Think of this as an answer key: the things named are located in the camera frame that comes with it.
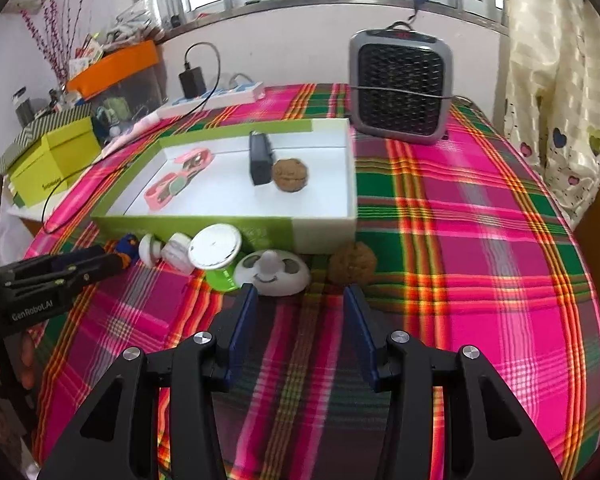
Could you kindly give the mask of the person left hand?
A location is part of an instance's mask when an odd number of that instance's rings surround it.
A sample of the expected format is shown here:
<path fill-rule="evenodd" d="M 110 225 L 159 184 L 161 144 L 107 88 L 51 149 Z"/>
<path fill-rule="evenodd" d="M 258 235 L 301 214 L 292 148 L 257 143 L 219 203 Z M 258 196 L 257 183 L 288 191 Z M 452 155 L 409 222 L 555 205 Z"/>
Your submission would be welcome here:
<path fill-rule="evenodd" d="M 30 333 L 25 330 L 19 335 L 18 352 L 20 364 L 12 365 L 9 351 L 3 338 L 0 338 L 0 378 L 9 382 L 8 375 L 13 374 L 23 390 L 32 390 L 35 385 L 34 343 Z"/>

